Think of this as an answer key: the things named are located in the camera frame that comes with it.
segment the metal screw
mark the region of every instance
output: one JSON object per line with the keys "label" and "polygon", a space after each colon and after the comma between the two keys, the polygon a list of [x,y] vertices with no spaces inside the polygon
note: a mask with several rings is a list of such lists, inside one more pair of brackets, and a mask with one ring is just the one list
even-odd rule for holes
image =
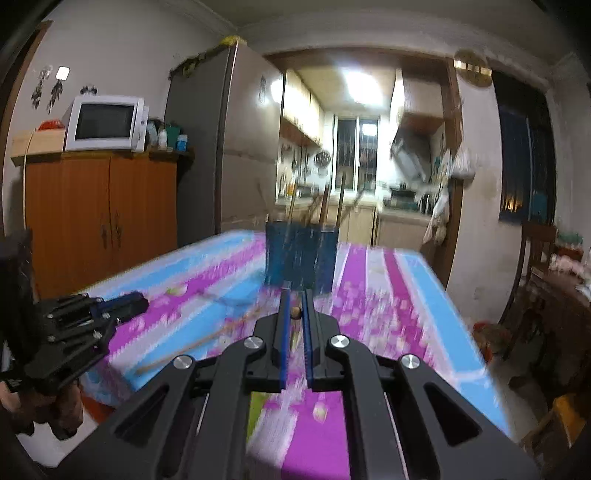
{"label": "metal screw", "polygon": [[421,361],[416,355],[409,353],[400,359],[400,363],[402,363],[406,368],[413,370],[421,364]]}
{"label": "metal screw", "polygon": [[337,348],[345,348],[349,344],[349,339],[345,335],[335,335],[330,339],[330,344]]}
{"label": "metal screw", "polygon": [[250,336],[244,340],[244,346],[246,348],[252,348],[253,350],[258,350],[262,346],[262,338]]}
{"label": "metal screw", "polygon": [[179,370],[186,370],[193,363],[193,359],[188,355],[179,355],[173,360],[173,365]]}

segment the microwave door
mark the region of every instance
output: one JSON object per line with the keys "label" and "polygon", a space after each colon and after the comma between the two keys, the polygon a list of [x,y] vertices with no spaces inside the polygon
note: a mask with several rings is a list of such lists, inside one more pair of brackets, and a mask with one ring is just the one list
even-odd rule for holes
{"label": "microwave door", "polygon": [[66,134],[66,150],[135,150],[139,141],[144,100],[126,97],[77,98]]}
{"label": "microwave door", "polygon": [[134,152],[140,153],[144,151],[145,144],[146,144],[146,127],[148,126],[148,113],[150,111],[150,107],[145,106],[141,113],[138,114],[140,117],[139,123],[139,133],[138,133],[138,140],[134,145]]}

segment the plastic bag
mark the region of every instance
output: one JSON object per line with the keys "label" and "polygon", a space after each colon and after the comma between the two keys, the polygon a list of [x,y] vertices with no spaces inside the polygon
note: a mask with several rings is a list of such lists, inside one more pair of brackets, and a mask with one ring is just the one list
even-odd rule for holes
{"label": "plastic bag", "polygon": [[470,159],[470,149],[465,147],[464,144],[460,145],[457,149],[456,158],[453,160],[451,177],[462,180],[473,180],[476,171],[472,166]]}
{"label": "plastic bag", "polygon": [[425,235],[423,243],[426,244],[431,238],[435,245],[441,245],[447,235],[447,222],[449,221],[449,195],[442,192],[433,207],[433,215]]}

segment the pink striped tablecloth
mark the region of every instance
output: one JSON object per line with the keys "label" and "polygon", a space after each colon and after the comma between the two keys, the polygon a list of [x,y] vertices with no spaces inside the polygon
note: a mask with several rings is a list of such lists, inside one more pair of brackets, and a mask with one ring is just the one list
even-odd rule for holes
{"label": "pink striped tablecloth", "polygon": [[[265,238],[234,231],[172,252],[91,289],[109,299],[140,290],[150,308],[119,327],[110,354],[83,378],[85,392],[117,406],[174,353],[201,359],[250,335],[256,319],[278,310],[280,292],[264,287]],[[469,332],[423,258],[410,251],[340,244],[331,295],[316,309],[374,353],[414,353],[451,383],[499,428],[505,415]],[[205,345],[191,344],[243,319]],[[267,397],[247,445],[248,469],[259,479],[348,479],[340,393],[306,388],[301,324],[293,326],[287,388]]]}

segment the chopstick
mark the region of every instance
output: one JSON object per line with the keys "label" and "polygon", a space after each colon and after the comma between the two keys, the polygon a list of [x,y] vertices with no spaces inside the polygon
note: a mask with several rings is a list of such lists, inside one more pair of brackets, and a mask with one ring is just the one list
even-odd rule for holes
{"label": "chopstick", "polygon": [[305,225],[308,225],[312,221],[312,217],[314,216],[314,212],[318,208],[318,204],[320,203],[321,199],[322,199],[322,195],[320,195],[320,194],[314,195],[314,199],[312,200],[312,203],[308,207],[308,211],[304,214],[303,223]]}
{"label": "chopstick", "polygon": [[319,225],[326,223],[326,215],[329,212],[329,193],[330,187],[327,185],[324,187],[324,194],[322,195],[322,206],[320,207],[320,217],[318,218]]}
{"label": "chopstick", "polygon": [[142,374],[147,373],[155,368],[164,367],[165,365],[169,364],[172,360],[177,358],[179,355],[190,352],[191,350],[194,350],[197,347],[205,345],[206,343],[211,342],[212,340],[216,339],[220,335],[223,335],[226,332],[230,332],[231,330],[233,330],[237,326],[239,326],[249,320],[252,320],[254,318],[255,314],[258,314],[258,313],[260,313],[260,309],[255,309],[254,312],[247,313],[246,315],[242,316],[241,318],[239,318],[235,322],[228,323],[227,325],[224,325],[219,330],[191,343],[190,345],[187,345],[187,346],[177,350],[174,353],[171,353],[170,355],[163,356],[159,360],[156,360],[155,362],[152,362],[151,364],[142,365],[141,367],[138,367],[135,370],[135,374],[142,375]]}
{"label": "chopstick", "polygon": [[291,223],[291,219],[294,214],[294,205],[296,204],[296,191],[297,191],[297,182],[294,183],[294,193],[291,195],[291,203],[290,203],[290,210],[287,214],[287,223]]}
{"label": "chopstick", "polygon": [[359,203],[359,201],[361,200],[361,196],[363,195],[363,190],[361,190],[357,196],[355,197],[355,201],[353,201],[353,205],[351,205],[349,208],[347,208],[346,212],[343,214],[343,216],[340,219],[340,223],[337,223],[337,228],[340,227],[340,224],[343,223],[347,217],[349,216],[349,214],[351,213],[351,211],[357,207],[357,204]]}
{"label": "chopstick", "polygon": [[343,213],[343,198],[345,196],[345,178],[346,174],[343,171],[343,174],[340,176],[340,196],[339,196],[339,209],[336,212],[336,226],[337,228],[340,225],[340,217]]}

